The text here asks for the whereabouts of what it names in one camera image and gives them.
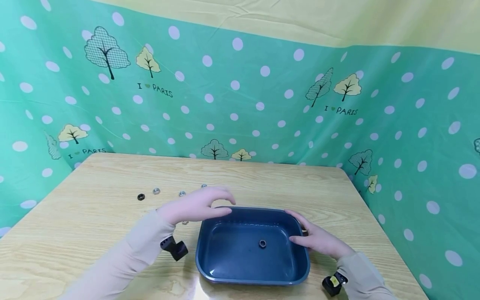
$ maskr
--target person's right hand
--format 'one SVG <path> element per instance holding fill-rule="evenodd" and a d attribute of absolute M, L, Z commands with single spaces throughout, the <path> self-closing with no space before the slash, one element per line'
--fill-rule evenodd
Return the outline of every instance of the person's right hand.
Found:
<path fill-rule="evenodd" d="M 325 229 L 311 223 L 301 214 L 288 209 L 286 209 L 285 212 L 296 218 L 308 232 L 308 236 L 304 237 L 291 236 L 291 242 L 312 249 L 321 254 L 328 255 L 336 260 L 355 253 L 355 251 L 341 239 L 327 232 Z"/>

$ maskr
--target black plastic part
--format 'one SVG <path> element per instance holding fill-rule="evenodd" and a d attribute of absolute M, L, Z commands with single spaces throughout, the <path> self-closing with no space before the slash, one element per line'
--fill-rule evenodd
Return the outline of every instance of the black plastic part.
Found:
<path fill-rule="evenodd" d="M 163 250 L 170 252 L 176 262 L 179 261 L 183 256 L 188 254 L 188 249 L 185 243 L 183 241 L 180 241 L 177 244 L 173 237 L 169 237 L 163 240 L 160 243 L 160 247 Z"/>

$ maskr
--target cartoon tree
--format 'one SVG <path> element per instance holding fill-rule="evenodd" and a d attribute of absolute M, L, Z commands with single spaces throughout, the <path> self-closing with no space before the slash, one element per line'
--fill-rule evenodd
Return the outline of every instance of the cartoon tree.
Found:
<path fill-rule="evenodd" d="M 46 132 L 44 134 L 47 138 L 48 154 L 50 154 L 52 159 L 60 159 L 61 154 L 57 148 L 57 141 L 53 138 L 53 136 L 48 135 Z"/>
<path fill-rule="evenodd" d="M 356 74 L 352 74 L 344 80 L 336 84 L 333 89 L 335 93 L 343 95 L 342 102 L 345 100 L 345 96 L 355 96 L 360 94 L 361 86 L 359 85 L 359 79 Z"/>
<path fill-rule="evenodd" d="M 143 47 L 142 51 L 138 54 L 136 61 L 140 68 L 150 71 L 150 77 L 152 78 L 152 72 L 161 72 L 158 62 L 155 61 L 153 54 L 148 51 L 147 47 Z"/>
<path fill-rule="evenodd" d="M 317 101 L 318 98 L 321 96 L 325 95 L 330 91 L 330 86 L 332 85 L 332 75 L 333 75 L 333 68 L 328 69 L 327 73 L 320 78 L 317 82 L 315 82 L 314 85 L 312 85 L 309 89 L 305 97 L 313 101 L 312 107 L 315 105 L 315 101 Z"/>
<path fill-rule="evenodd" d="M 113 36 L 108 35 L 106 29 L 101 26 L 95 28 L 94 34 L 87 40 L 84 49 L 87 59 L 92 64 L 108 68 L 112 80 L 115 79 L 112 69 L 130 66 L 127 53 L 120 49 L 117 40 Z"/>
<path fill-rule="evenodd" d="M 232 154 L 233 159 L 239 159 L 240 161 L 252 159 L 250 154 L 245 149 L 240 149 L 239 151 Z"/>
<path fill-rule="evenodd" d="M 352 165 L 357 168 L 355 175 L 360 171 L 365 176 L 368 176 L 372 167 L 370 163 L 372 162 L 373 151 L 368 149 L 363 152 L 355 153 L 348 160 Z"/>
<path fill-rule="evenodd" d="M 87 137 L 88 133 L 84 130 L 81 130 L 77 126 L 73 126 L 71 124 L 65 125 L 63 130 L 59 134 L 59 141 L 60 142 L 68 142 L 68 141 L 75 141 L 78 144 L 78 139 L 83 139 Z"/>
<path fill-rule="evenodd" d="M 222 144 L 218 140 L 211 140 L 208 144 L 203 146 L 201 153 L 207 157 L 213 157 L 216 159 L 217 157 L 227 157 L 228 151 L 225 150 Z"/>

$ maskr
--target person's left hand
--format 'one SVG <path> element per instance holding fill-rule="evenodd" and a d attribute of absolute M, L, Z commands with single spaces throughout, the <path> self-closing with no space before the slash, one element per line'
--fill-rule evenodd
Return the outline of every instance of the person's left hand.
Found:
<path fill-rule="evenodd" d="M 172 225 L 182 221 L 203 221 L 231 213 L 232 210 L 228 207 L 212 208 L 212 203 L 219 199 L 236 204 L 226 187 L 204 187 L 163 205 L 157 209 L 157 213 Z"/>

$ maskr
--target black clamp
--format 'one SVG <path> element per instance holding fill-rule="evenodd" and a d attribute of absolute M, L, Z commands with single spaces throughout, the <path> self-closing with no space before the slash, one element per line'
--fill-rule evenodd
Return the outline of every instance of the black clamp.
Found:
<path fill-rule="evenodd" d="M 327 276 L 322 281 L 322 286 L 327 291 L 327 293 L 333 297 L 340 293 L 342 289 L 342 285 L 346 284 L 348 279 L 340 274 L 339 272 L 335 272 L 333 276 Z"/>
<path fill-rule="evenodd" d="M 173 237 L 169 237 L 163 240 L 163 242 L 160 243 L 160 247 L 163 250 L 170 252 L 176 262 L 188 253 L 188 249 L 185 243 L 183 241 L 180 241 L 177 244 L 175 243 L 175 239 Z"/>

